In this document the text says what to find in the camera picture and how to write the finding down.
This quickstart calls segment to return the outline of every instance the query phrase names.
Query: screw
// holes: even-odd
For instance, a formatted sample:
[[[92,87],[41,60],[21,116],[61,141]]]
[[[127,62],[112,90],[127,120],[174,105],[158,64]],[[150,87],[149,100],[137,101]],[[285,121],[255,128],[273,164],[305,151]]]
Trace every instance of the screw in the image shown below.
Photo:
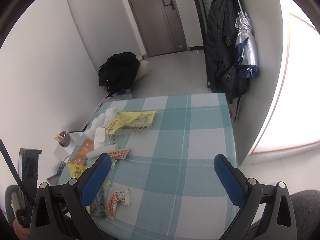
[[[70,185],[74,185],[76,183],[77,183],[77,179],[76,178],[72,178],[72,179],[69,180],[69,184]]]
[[[285,188],[285,183],[284,182],[279,182],[279,187],[281,187],[281,188]]]
[[[251,185],[257,184],[257,181],[256,181],[254,178],[248,179],[248,182],[249,182]]]
[[[40,184],[40,188],[45,188],[45,187],[47,187],[47,185],[48,185],[48,183],[43,182],[43,183]]]

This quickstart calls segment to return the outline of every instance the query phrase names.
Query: umbrella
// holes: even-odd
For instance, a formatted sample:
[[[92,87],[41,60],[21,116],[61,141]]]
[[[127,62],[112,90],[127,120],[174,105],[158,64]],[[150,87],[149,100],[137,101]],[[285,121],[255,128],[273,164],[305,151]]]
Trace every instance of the umbrella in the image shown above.
[[[243,12],[240,0],[238,0],[240,11],[236,19],[238,36],[236,39],[236,66],[239,76],[250,78],[258,76],[258,48],[252,34],[251,21],[246,12]]]

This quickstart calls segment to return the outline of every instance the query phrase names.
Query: table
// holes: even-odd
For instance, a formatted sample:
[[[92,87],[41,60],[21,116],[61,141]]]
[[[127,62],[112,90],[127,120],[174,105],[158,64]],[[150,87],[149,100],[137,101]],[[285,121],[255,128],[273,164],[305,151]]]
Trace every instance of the table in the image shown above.
[[[104,185],[106,198],[130,190],[130,206],[117,205],[116,219],[94,219],[120,240],[219,239],[236,215],[213,169],[224,154],[236,166],[228,104],[224,94],[133,99],[105,103],[118,111],[157,110],[149,130],[116,136],[119,148],[131,150],[116,163]],[[83,135],[73,151],[86,139]],[[87,160],[91,166],[93,160]],[[70,179],[63,171],[59,184]]]

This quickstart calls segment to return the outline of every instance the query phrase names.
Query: person's hand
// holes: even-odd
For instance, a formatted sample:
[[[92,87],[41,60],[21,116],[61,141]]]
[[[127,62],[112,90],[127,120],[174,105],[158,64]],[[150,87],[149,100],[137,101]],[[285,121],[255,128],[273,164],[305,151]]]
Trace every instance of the person's hand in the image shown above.
[[[20,240],[30,240],[30,228],[23,228],[18,221],[13,221],[13,230]]]

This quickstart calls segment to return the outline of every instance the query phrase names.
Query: black backpack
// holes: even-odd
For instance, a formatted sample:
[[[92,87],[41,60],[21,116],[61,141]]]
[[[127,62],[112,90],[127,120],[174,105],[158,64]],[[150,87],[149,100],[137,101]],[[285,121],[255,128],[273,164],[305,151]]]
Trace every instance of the black backpack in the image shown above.
[[[225,93],[227,101],[239,98],[249,88],[249,79],[239,76],[236,67],[236,18],[240,11],[237,0],[214,0],[208,15],[205,41],[207,73],[213,93]]]
[[[99,70],[99,86],[106,87],[113,95],[123,89],[133,87],[140,61],[131,52],[115,54]]]

